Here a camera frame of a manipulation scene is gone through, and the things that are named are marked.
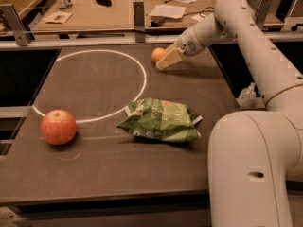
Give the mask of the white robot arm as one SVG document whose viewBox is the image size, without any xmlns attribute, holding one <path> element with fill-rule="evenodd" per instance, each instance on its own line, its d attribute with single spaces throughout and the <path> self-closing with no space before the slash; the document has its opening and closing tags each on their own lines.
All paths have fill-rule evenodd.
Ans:
<svg viewBox="0 0 303 227">
<path fill-rule="evenodd" d="M 247 0 L 217 0 L 157 62 L 167 68 L 232 38 L 264 107 L 221 118 L 208 143 L 212 227 L 293 227 L 286 176 L 303 158 L 302 74 L 255 24 Z"/>
</svg>

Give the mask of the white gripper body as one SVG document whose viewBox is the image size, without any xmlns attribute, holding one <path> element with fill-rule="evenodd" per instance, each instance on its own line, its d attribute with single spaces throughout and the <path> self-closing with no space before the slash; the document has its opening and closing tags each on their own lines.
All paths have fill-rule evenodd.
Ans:
<svg viewBox="0 0 303 227">
<path fill-rule="evenodd" d="M 185 56 L 195 56 L 205 50 L 205 47 L 198 41 L 193 26 L 185 30 L 175 44 Z"/>
</svg>

